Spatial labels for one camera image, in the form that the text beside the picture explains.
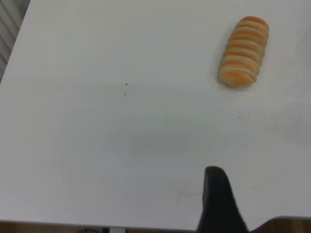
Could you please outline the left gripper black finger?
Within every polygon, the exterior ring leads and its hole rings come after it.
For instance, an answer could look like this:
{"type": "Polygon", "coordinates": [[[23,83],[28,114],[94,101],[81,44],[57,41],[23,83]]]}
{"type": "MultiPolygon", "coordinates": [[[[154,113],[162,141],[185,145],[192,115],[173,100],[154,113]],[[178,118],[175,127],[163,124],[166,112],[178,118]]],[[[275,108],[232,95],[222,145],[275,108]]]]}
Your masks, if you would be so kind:
{"type": "Polygon", "coordinates": [[[249,232],[236,204],[225,171],[208,166],[204,173],[203,210],[197,227],[198,233],[249,232]]]}

